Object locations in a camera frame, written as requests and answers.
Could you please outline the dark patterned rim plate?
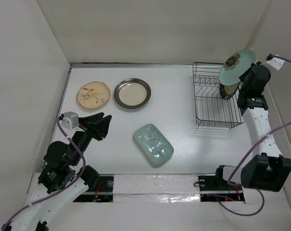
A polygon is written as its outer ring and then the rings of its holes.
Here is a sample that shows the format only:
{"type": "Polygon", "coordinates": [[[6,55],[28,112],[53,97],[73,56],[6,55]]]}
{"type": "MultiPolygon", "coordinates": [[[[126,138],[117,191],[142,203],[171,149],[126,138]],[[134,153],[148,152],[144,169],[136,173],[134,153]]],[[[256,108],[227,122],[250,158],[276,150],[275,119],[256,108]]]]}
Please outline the dark patterned rim plate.
{"type": "Polygon", "coordinates": [[[223,84],[219,84],[219,92],[220,96],[223,100],[229,100],[233,97],[233,95],[237,92],[239,89],[240,83],[236,83],[234,85],[226,86],[223,84]]]}

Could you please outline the grey rimmed cream plate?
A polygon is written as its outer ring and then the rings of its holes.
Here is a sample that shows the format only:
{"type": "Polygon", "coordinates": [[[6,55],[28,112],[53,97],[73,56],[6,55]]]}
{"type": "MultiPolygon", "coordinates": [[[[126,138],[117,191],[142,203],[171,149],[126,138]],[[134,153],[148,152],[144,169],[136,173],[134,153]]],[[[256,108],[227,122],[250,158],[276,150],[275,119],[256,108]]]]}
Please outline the grey rimmed cream plate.
{"type": "Polygon", "coordinates": [[[139,78],[128,78],[114,89],[115,101],[126,109],[143,107],[151,98],[152,90],[147,82],[139,78]]]}

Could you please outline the light blue floral plate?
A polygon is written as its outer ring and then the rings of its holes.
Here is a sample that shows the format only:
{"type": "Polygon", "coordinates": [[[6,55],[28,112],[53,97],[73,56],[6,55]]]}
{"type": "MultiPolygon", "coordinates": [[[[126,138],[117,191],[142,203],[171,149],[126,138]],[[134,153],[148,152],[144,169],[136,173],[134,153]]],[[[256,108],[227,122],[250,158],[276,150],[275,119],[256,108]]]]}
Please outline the light blue floral plate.
{"type": "Polygon", "coordinates": [[[219,72],[222,85],[231,86],[240,82],[240,76],[256,61],[256,54],[252,50],[241,50],[231,55],[223,63],[219,72]]]}

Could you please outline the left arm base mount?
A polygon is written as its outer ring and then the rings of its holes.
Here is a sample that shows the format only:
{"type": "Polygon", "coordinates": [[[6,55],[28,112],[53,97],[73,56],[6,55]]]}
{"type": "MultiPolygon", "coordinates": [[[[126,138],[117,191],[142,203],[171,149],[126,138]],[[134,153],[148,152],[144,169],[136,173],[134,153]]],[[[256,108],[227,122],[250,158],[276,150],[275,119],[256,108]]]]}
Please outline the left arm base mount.
{"type": "Polygon", "coordinates": [[[75,203],[108,203],[113,201],[114,175],[101,175],[95,189],[78,196],[75,203]]]}

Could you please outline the tan floral round plate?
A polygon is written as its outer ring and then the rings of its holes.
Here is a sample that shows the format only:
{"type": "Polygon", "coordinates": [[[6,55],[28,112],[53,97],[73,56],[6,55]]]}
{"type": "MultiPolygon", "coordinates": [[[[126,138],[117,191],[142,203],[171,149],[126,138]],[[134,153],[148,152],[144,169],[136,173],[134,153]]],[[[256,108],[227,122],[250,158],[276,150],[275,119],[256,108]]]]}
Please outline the tan floral round plate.
{"type": "Polygon", "coordinates": [[[77,92],[76,99],[85,109],[96,109],[103,106],[111,97],[108,86],[102,82],[90,82],[77,92]]]}

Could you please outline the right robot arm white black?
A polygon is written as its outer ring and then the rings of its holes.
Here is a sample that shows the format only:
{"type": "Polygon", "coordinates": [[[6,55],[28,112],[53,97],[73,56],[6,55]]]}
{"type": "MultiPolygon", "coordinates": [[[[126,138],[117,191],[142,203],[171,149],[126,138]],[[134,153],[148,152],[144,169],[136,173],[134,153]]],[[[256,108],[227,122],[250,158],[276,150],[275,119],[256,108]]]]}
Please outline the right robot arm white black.
{"type": "Polygon", "coordinates": [[[291,172],[291,159],[283,157],[268,119],[268,105],[263,91],[271,79],[270,70],[260,64],[223,67],[219,81],[229,87],[240,84],[237,106],[247,125],[252,147],[235,168],[223,166],[214,176],[214,185],[278,192],[291,172]]]}

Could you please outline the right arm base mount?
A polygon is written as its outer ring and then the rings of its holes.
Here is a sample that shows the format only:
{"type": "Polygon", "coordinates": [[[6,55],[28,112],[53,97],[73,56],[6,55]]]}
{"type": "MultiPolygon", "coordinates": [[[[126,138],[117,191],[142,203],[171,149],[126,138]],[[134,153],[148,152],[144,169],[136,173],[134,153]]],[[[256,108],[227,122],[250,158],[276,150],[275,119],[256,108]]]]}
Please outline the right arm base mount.
{"type": "Polygon", "coordinates": [[[199,176],[194,186],[199,187],[201,202],[245,201],[242,187],[231,186],[223,178],[214,175],[199,176]]]}

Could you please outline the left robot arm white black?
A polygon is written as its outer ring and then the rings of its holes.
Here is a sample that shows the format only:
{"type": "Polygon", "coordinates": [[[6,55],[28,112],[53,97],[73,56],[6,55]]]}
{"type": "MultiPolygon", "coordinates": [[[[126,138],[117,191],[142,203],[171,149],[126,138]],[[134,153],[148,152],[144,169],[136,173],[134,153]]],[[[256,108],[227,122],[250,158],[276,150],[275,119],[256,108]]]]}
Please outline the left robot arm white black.
{"type": "Polygon", "coordinates": [[[3,231],[48,231],[57,216],[82,193],[95,190],[99,173],[86,164],[84,152],[92,140],[106,138],[112,120],[103,112],[79,117],[61,114],[56,125],[68,143],[52,142],[28,204],[3,224],[3,231]]]}

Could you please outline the green rectangular divided plate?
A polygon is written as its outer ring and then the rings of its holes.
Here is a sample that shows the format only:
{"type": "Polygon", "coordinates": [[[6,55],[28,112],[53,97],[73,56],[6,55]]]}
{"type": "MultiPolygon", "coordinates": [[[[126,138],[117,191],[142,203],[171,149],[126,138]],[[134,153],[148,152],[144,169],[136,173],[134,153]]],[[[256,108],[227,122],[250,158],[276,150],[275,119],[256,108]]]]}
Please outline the green rectangular divided plate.
{"type": "Polygon", "coordinates": [[[154,124],[138,129],[133,138],[154,166],[162,166],[172,157],[174,148],[154,124]]]}

